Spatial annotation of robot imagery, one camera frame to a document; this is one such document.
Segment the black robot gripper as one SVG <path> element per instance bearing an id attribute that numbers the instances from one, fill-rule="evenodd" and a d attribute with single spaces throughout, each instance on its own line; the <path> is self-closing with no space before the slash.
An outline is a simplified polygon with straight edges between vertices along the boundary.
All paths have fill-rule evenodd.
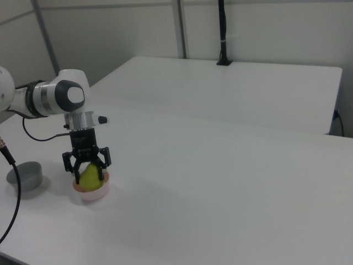
<path id="1" fill-rule="evenodd" d="M 79 169 L 83 161 L 92 161 L 98 169 L 98 177 L 104 177 L 103 170 L 111 165 L 110 150 L 108 147 L 97 146 L 95 130 L 91 128 L 70 131 L 69 136 L 72 151 L 62 154 L 65 170 L 73 173 L 75 178 L 80 178 Z"/>

